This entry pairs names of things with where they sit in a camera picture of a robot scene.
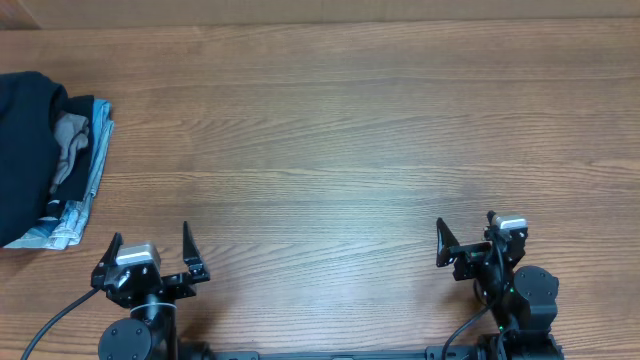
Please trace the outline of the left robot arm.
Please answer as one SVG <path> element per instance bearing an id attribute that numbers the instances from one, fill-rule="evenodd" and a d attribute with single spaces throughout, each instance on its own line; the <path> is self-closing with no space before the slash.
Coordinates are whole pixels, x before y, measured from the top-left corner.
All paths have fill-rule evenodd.
<path id="1" fill-rule="evenodd" d="M 210 272 L 183 224 L 184 272 L 163 276 L 161 258 L 151 242 L 126 245 L 114 235 L 91 273 L 91 287 L 129 311 L 103 333 L 98 356 L 105 360 L 196 359 L 214 357 L 205 342 L 185 342 L 177 334 L 177 305 L 194 297 L 196 285 L 210 280 Z"/>

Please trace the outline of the black t-shirt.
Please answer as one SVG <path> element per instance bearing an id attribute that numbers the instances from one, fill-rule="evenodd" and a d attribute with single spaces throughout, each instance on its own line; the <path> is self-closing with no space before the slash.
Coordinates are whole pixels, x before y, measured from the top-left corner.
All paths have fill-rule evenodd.
<path id="1" fill-rule="evenodd" d="M 60 154 L 55 118 L 64 86 L 40 72 L 1 76 L 1 244 L 24 235 L 41 216 Z"/>

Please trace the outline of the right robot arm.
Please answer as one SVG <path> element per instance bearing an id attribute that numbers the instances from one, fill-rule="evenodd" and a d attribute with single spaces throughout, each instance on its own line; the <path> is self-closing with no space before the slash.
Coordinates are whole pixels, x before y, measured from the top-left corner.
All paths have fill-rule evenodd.
<path id="1" fill-rule="evenodd" d="M 472 280 L 483 308 L 449 336 L 443 346 L 432 347 L 433 359 L 562 359 L 564 354 L 551 334 L 558 314 L 559 279 L 538 266 L 520 267 L 528 238 L 528 221 L 519 215 L 487 213 L 488 225 L 480 243 L 462 245 L 445 221 L 436 221 L 436 265 L 452 265 L 455 280 Z M 464 331 L 490 313 L 495 334 L 478 338 L 473 346 L 453 345 Z"/>

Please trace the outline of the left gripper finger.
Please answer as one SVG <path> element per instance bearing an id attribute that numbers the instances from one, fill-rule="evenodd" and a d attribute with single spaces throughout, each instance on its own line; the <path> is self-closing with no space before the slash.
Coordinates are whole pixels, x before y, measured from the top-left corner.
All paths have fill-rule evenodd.
<path id="1" fill-rule="evenodd" d="M 97 265 L 98 276 L 104 277 L 107 274 L 108 270 L 116 265 L 117 253 L 122 244 L 122 236 L 119 232 L 116 232 L 107 250 L 105 251 L 104 255 Z"/>
<path id="2" fill-rule="evenodd" d="M 202 259 L 187 221 L 183 222 L 183 261 L 193 280 L 208 279 L 208 268 Z"/>

